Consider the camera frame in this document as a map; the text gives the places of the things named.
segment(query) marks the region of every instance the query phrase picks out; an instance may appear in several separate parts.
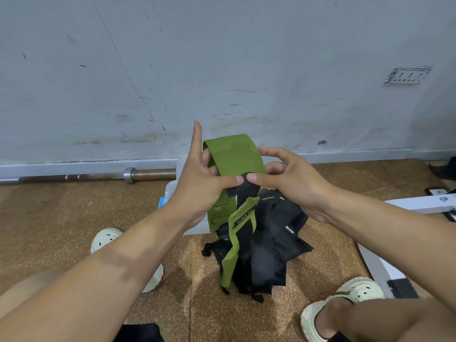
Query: fingernail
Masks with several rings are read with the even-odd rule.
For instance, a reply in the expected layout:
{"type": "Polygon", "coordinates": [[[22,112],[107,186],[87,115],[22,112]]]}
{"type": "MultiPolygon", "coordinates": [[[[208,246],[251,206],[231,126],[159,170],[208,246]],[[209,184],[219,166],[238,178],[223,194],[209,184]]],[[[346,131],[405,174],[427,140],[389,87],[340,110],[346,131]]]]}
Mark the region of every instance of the fingernail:
{"type": "Polygon", "coordinates": [[[247,180],[250,181],[250,182],[255,182],[256,181],[256,174],[248,173],[247,174],[247,180]]]}

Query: green fabric band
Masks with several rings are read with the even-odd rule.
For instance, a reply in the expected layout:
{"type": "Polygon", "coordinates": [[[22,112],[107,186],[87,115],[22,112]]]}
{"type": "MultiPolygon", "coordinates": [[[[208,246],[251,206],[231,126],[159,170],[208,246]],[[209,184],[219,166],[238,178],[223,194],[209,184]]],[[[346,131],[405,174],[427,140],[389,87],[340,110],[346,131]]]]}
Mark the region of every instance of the green fabric band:
{"type": "MultiPolygon", "coordinates": [[[[242,175],[247,172],[264,173],[265,166],[258,153],[255,143],[246,134],[231,135],[206,140],[203,149],[209,148],[211,160],[209,166],[216,165],[220,175],[242,175]]],[[[237,209],[236,198],[229,198],[224,190],[214,206],[208,211],[209,229],[216,234],[220,226],[226,222],[229,225],[229,237],[233,247],[222,261],[222,286],[227,288],[233,276],[234,267],[238,260],[239,240],[238,230],[247,222],[252,222],[256,228],[254,208],[259,197],[250,197],[237,209]]]]}

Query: white wall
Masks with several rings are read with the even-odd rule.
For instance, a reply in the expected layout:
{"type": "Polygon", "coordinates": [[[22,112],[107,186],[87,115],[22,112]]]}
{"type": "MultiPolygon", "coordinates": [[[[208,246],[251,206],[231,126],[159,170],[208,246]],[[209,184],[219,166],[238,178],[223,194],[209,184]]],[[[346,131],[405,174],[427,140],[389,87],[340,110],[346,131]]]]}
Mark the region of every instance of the white wall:
{"type": "Polygon", "coordinates": [[[455,10],[0,0],[0,164],[180,157],[195,119],[204,138],[248,133],[296,152],[454,149],[455,10]],[[434,69],[419,86],[383,86],[400,65],[434,69]]]}

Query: person's left arm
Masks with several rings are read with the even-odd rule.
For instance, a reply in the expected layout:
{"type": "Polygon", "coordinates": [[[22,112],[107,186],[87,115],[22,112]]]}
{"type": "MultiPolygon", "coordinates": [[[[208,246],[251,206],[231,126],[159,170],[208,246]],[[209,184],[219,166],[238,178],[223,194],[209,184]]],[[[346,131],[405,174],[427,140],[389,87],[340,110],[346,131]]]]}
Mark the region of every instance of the person's left arm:
{"type": "Polygon", "coordinates": [[[220,192],[241,184],[214,176],[195,122],[191,149],[167,204],[85,258],[0,319],[1,341],[111,342],[134,301],[185,230],[198,224],[220,192]]]}

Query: leg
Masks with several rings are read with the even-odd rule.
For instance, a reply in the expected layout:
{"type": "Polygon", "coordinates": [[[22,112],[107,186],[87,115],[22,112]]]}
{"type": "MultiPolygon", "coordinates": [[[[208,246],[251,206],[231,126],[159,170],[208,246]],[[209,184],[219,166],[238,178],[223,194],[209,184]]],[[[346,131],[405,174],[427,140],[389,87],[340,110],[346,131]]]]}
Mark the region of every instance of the leg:
{"type": "Polygon", "coordinates": [[[433,299],[375,299],[353,305],[328,301],[316,317],[317,331],[341,331],[351,341],[453,341],[456,315],[433,299]]]}
{"type": "Polygon", "coordinates": [[[33,294],[40,291],[45,285],[59,278],[65,271],[66,270],[53,270],[42,272],[20,281],[9,288],[0,296],[0,319],[30,298],[33,294]]]}

